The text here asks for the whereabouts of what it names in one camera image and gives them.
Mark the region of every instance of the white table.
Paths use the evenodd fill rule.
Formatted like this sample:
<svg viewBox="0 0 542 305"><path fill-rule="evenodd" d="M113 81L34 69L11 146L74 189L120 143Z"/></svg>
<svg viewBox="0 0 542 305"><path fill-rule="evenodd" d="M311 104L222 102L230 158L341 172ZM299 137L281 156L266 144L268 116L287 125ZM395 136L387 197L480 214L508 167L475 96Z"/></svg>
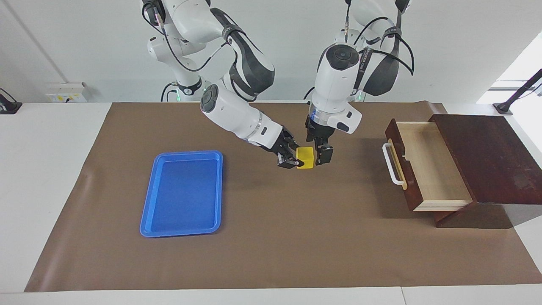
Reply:
<svg viewBox="0 0 542 305"><path fill-rule="evenodd" d="M15 116L0 116L0 304L542 303L542 284L23 293L110 107L109 103L25 104ZM445 107L449 113L496 115L490 105ZM542 152L513 117L507 119L542 166ZM542 217L517 226L516 230L542 270Z"/></svg>

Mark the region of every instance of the plastic tray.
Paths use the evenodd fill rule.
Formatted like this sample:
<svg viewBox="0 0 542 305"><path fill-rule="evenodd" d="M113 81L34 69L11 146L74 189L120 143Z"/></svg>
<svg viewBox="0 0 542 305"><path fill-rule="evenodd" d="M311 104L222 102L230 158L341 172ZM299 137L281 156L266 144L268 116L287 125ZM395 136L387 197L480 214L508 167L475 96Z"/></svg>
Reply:
<svg viewBox="0 0 542 305"><path fill-rule="evenodd" d="M139 231L145 237L213 233L220 227L222 154L170 152L156 157Z"/></svg>

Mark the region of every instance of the brown mat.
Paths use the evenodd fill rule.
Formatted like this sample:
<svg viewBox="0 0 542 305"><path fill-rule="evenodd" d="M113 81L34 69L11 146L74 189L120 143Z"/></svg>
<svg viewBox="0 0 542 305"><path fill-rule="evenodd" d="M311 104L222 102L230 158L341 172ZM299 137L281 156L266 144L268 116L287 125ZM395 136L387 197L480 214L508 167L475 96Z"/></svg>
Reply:
<svg viewBox="0 0 542 305"><path fill-rule="evenodd" d="M255 104L304 142L307 105ZM198 104L114 104L26 291L377 287L542 283L514 229L434 228L411 213L382 156L391 118L441 105L357 104L331 164L285 170L221 130ZM208 236L139 233L154 158L224 154L222 227Z"/></svg>

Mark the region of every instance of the drawer handle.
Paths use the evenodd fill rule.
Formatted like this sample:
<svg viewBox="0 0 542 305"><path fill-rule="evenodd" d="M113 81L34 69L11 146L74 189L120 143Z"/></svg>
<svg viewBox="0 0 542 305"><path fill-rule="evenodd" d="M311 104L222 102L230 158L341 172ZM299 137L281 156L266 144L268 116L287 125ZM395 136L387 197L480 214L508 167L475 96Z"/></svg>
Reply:
<svg viewBox="0 0 542 305"><path fill-rule="evenodd" d="M390 172L391 181L393 181L393 183L396 185L403 186L403 189L406 190L405 186L407 185L407 183L395 178L395 173L393 172L393 165L391 164L390 155L388 154L388 150L387 150L388 147L391 148L392 150L395 150L395 149L393 147L393 144L391 143L385 143L382 146L382 152L384 153L384 158L386 159L386 164L388 165L388 171Z"/></svg>

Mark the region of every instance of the dark wooden box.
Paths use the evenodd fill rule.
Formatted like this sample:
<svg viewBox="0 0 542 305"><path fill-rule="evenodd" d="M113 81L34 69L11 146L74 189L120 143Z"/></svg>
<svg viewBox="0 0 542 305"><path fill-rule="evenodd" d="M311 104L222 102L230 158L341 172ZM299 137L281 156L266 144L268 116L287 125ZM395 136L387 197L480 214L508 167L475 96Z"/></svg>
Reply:
<svg viewBox="0 0 542 305"><path fill-rule="evenodd" d="M386 136L410 210L432 211L437 227L511 228L542 215L542 169L504 117L392 120Z"/></svg>

